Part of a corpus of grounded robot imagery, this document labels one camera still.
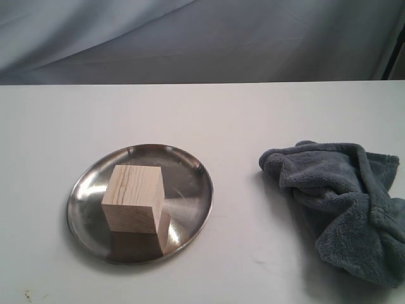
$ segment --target stainless steel plate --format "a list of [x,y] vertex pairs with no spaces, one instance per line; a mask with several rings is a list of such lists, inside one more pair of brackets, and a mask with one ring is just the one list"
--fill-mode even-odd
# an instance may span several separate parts
[[[122,262],[120,252],[112,252],[110,230],[101,200],[114,166],[118,164],[159,166],[162,169],[163,208],[170,213],[171,221],[167,246],[160,258],[133,258]],[[143,144],[118,150],[91,166],[70,193],[67,220],[73,237],[92,255],[111,263],[145,263],[169,257],[187,246],[206,223],[212,198],[211,178],[199,160],[178,148]]]

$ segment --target white backdrop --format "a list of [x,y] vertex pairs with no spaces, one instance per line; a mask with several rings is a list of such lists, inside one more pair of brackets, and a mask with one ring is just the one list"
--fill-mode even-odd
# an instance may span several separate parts
[[404,3],[0,0],[0,83],[379,78]]

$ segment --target plate rim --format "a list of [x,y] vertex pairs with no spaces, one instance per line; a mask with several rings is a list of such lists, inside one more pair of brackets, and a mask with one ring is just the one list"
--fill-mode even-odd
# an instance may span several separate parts
[[[80,181],[84,178],[84,176],[85,176],[89,171],[92,170],[92,168],[93,168],[96,164],[98,164],[99,162],[105,160],[106,158],[110,157],[111,155],[113,155],[113,154],[115,154],[115,153],[117,153],[117,152],[119,152],[119,151],[122,151],[122,150],[129,150],[130,148],[145,148],[145,147],[148,147],[148,146],[155,146],[155,147],[158,146],[158,147],[160,147],[160,148],[165,148],[165,149],[166,149],[166,148],[175,149],[175,150],[177,150],[177,151],[179,151],[179,152],[181,152],[181,153],[186,154],[188,157],[193,158],[194,160],[196,160],[196,161],[200,164],[200,166],[202,166],[202,168],[204,169],[204,171],[205,171],[205,173],[206,173],[206,175],[207,175],[207,177],[208,177],[209,187],[210,187],[210,189],[211,189],[211,199],[209,200],[208,213],[207,213],[207,215],[206,215],[204,221],[202,222],[201,226],[200,226],[200,227],[198,228],[198,230],[196,231],[196,233],[194,233],[194,235],[193,235],[192,237],[190,237],[190,238],[189,238],[183,245],[181,245],[179,248],[177,248],[176,250],[173,250],[173,251],[170,252],[170,253],[167,253],[166,255],[160,256],[159,258],[154,258],[154,259],[152,259],[152,260],[143,261],[143,262],[128,262],[128,263],[125,263],[125,262],[117,262],[117,261],[107,260],[106,258],[102,258],[102,257],[100,257],[99,255],[95,254],[92,250],[88,249],[88,247],[84,246],[83,243],[79,240],[79,238],[78,238],[78,236],[77,236],[77,233],[75,233],[75,232],[73,231],[74,229],[73,229],[73,227],[72,227],[72,221],[71,221],[71,218],[70,218],[70,208],[71,208],[71,206],[70,206],[70,205],[71,205],[71,204],[70,204],[70,200],[71,200],[71,198],[72,198],[73,192],[76,190],[76,188],[77,188],[78,184],[80,183]],[[111,153],[108,153],[106,156],[104,156],[104,157],[98,159],[97,161],[95,161],[87,170],[84,171],[84,173],[77,179],[76,183],[73,185],[72,190],[69,192],[68,199],[67,199],[67,202],[66,202],[66,221],[67,221],[67,224],[68,224],[68,228],[69,228],[70,234],[73,236],[73,238],[74,238],[76,244],[79,245],[81,248],[83,248],[84,251],[87,252],[90,256],[95,257],[95,258],[97,258],[98,260],[103,261],[103,262],[105,262],[105,263],[109,263],[109,264],[113,264],[113,265],[126,265],[126,266],[131,266],[131,265],[144,265],[144,264],[149,264],[149,263],[154,263],[154,262],[159,262],[159,261],[162,261],[162,260],[166,260],[167,258],[170,258],[170,257],[172,257],[173,255],[176,255],[177,253],[181,252],[185,247],[187,247],[191,242],[193,242],[193,240],[200,234],[200,232],[202,231],[202,229],[203,229],[203,228],[205,227],[205,225],[207,224],[207,221],[208,221],[209,216],[211,215],[211,211],[212,211],[212,209],[213,209],[213,201],[214,201],[214,187],[213,187],[213,181],[212,181],[212,179],[211,179],[211,176],[209,175],[209,173],[208,173],[206,167],[204,166],[204,164],[201,163],[201,161],[200,161],[199,159],[197,159],[194,155],[190,154],[189,152],[187,152],[187,151],[185,151],[185,150],[183,150],[183,149],[180,149],[180,148],[174,147],[174,146],[170,146],[170,145],[168,145],[168,144],[151,144],[151,143],[149,143],[149,144],[136,144],[136,145],[127,146],[127,147],[125,147],[125,148],[121,148],[121,149],[115,150],[115,151],[113,151],[113,152],[111,152]]]

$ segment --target gray towel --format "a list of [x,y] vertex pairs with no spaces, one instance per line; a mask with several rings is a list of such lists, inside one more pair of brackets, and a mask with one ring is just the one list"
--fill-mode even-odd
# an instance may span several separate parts
[[398,157],[304,141],[259,165],[302,205],[322,260],[383,286],[404,281],[405,201],[388,194]]

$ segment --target white table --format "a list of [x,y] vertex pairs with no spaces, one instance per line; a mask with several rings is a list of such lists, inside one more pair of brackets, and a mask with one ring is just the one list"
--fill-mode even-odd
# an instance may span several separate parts
[[[0,303],[404,303],[405,288],[321,262],[258,167],[303,139],[405,159],[404,113],[405,82],[0,87]],[[76,246],[66,199],[92,163],[140,143],[200,159],[214,207],[180,254],[118,267]],[[404,181],[400,166],[391,195],[405,197]]]

